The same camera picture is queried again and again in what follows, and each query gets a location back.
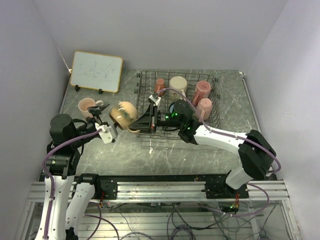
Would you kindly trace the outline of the tan round stoneware mug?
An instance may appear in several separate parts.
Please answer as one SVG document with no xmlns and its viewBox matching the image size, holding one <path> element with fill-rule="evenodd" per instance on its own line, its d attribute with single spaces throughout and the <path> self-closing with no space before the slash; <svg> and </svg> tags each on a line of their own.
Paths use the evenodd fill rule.
<svg viewBox="0 0 320 240">
<path fill-rule="evenodd" d="M 109 112 L 110 118 L 115 124 L 118 124 L 121 130 L 128 130 L 131 133 L 139 133 L 140 130 L 132 130 L 129 125 L 138 118 L 138 111 L 135 106 L 128 101 L 121 101 Z"/>
</svg>

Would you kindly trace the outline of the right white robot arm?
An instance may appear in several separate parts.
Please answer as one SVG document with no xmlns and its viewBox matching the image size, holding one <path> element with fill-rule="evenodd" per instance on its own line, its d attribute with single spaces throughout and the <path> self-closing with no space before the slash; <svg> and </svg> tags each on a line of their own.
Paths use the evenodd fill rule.
<svg viewBox="0 0 320 240">
<path fill-rule="evenodd" d="M 199 122 L 193 113 L 184 100 L 172 103 L 167 113 L 159 112 L 151 103 L 147 111 L 129 125 L 129 129 L 153 134 L 158 127 L 174 128 L 178 129 L 178 136 L 185 143 L 212 146 L 239 156 L 241 165 L 227 173 L 220 186 L 220 192 L 226 198 L 233 197 L 247 182 L 261 181 L 266 177 L 276 152 L 259 131 L 233 133 L 219 130 Z"/>
</svg>

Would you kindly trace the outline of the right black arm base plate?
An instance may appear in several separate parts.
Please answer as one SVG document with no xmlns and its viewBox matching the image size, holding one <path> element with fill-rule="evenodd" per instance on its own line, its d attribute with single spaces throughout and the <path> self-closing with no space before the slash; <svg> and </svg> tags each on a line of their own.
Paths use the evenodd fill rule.
<svg viewBox="0 0 320 240">
<path fill-rule="evenodd" d="M 204 182 L 202 192 L 206 194 L 207 199 L 248 199 L 249 193 L 247 185 L 243 184 L 238 189 L 233 189 L 226 184 L 227 174 L 204 174 L 197 176 L 198 182 Z"/>
</svg>

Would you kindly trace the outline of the pink hexagonal mug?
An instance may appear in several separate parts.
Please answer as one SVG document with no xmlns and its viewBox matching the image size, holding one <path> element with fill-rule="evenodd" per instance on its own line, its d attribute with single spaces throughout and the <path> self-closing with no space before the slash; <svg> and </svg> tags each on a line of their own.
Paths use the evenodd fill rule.
<svg viewBox="0 0 320 240">
<path fill-rule="evenodd" d="M 213 109 L 213 103 L 209 98 L 202 98 L 196 107 L 196 117 L 198 122 L 201 122 L 201 118 L 206 121 L 209 119 Z"/>
</svg>

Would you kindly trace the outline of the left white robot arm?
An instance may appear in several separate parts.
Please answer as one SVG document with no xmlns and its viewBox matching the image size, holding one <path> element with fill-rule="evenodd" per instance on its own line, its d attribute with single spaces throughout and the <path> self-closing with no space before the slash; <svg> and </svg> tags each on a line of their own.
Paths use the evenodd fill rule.
<svg viewBox="0 0 320 240">
<path fill-rule="evenodd" d="M 105 144 L 115 142 L 116 124 L 102 121 L 100 115 L 108 104 L 89 107 L 92 117 L 74 119 L 61 113 L 50 121 L 51 142 L 41 164 L 45 195 L 37 240 L 77 240 L 81 219 L 91 199 L 102 193 L 98 174 L 83 173 L 77 180 L 76 192 L 69 198 L 77 166 L 85 144 L 98 138 Z"/>
</svg>

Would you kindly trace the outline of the pale pink mug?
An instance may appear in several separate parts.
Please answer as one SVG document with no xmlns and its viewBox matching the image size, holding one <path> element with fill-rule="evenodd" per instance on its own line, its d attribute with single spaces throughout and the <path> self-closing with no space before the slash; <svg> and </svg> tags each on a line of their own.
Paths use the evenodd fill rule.
<svg viewBox="0 0 320 240">
<path fill-rule="evenodd" d="M 102 100 L 94 100 L 93 98 L 84 98 L 78 103 L 78 109 L 85 118 L 92 118 L 93 115 L 89 113 L 89 107 L 102 106 L 104 102 Z"/>
</svg>

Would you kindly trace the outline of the light blue mug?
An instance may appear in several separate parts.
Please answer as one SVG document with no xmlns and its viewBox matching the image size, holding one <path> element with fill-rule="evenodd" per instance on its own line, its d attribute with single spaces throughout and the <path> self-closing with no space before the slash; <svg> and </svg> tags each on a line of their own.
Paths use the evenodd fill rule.
<svg viewBox="0 0 320 240">
<path fill-rule="evenodd" d="M 168 111 L 169 111 L 170 114 L 172 114 L 172 112 L 174 111 L 174 105 L 175 105 L 175 103 L 176 103 L 176 102 L 172 102 L 172 103 L 170 104 L 170 106 L 169 106 Z"/>
</svg>

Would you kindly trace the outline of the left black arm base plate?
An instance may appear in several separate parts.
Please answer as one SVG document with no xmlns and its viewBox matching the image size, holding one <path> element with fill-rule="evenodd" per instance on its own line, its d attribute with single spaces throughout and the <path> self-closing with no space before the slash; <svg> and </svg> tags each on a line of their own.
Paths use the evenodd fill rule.
<svg viewBox="0 0 320 240">
<path fill-rule="evenodd" d="M 112 178 L 100 176 L 100 188 L 96 197 L 102 200 L 115 200 L 118 194 L 118 183 Z"/>
</svg>

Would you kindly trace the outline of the small salmon dotted mug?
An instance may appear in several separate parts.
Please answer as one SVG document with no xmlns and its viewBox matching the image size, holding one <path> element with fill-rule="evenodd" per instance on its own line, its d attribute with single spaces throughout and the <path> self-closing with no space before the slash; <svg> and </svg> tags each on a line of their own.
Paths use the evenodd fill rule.
<svg viewBox="0 0 320 240">
<path fill-rule="evenodd" d="M 158 78 L 155 81 L 154 92 L 158 93 L 160 90 L 165 88 L 165 80 L 163 78 Z"/>
</svg>

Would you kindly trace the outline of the large cream floral mug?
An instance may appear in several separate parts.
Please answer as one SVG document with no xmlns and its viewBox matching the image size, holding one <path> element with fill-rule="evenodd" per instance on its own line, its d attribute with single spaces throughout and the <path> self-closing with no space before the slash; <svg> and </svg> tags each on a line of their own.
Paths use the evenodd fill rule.
<svg viewBox="0 0 320 240">
<path fill-rule="evenodd" d="M 174 76 L 169 80 L 169 88 L 180 92 L 184 97 L 186 96 L 187 86 L 188 82 L 182 76 Z M 184 100 L 184 98 L 175 91 L 169 90 L 168 94 L 169 99 L 173 102 L 176 100 Z"/>
</svg>

